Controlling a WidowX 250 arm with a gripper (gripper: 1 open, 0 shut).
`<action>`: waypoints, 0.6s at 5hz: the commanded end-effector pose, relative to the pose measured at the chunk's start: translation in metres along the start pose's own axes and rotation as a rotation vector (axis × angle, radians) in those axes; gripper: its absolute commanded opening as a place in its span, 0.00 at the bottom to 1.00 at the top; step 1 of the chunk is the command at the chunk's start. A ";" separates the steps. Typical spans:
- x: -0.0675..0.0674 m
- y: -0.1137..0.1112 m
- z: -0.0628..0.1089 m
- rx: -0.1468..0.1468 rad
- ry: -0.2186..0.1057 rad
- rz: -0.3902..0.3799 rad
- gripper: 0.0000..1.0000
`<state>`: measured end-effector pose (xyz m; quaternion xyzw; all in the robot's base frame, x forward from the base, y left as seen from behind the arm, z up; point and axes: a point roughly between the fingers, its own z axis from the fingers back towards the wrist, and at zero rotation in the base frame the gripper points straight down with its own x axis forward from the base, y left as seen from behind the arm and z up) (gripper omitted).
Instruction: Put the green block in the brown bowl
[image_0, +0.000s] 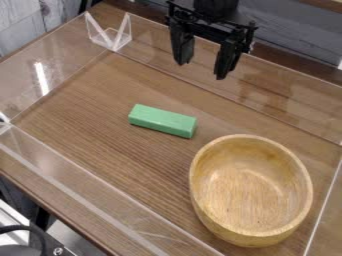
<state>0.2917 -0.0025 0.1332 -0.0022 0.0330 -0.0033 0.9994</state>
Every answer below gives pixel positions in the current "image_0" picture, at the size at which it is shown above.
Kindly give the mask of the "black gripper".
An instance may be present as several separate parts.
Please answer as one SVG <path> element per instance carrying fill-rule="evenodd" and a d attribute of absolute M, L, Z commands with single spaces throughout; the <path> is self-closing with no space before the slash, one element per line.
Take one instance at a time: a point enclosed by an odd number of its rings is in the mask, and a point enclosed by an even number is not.
<path fill-rule="evenodd" d="M 258 29 L 255 21 L 238 10 L 239 0 L 167 0 L 166 24 L 174 59 L 187 64 L 194 56 L 195 37 L 221 45 L 214 74 L 223 80 L 249 53 Z"/>

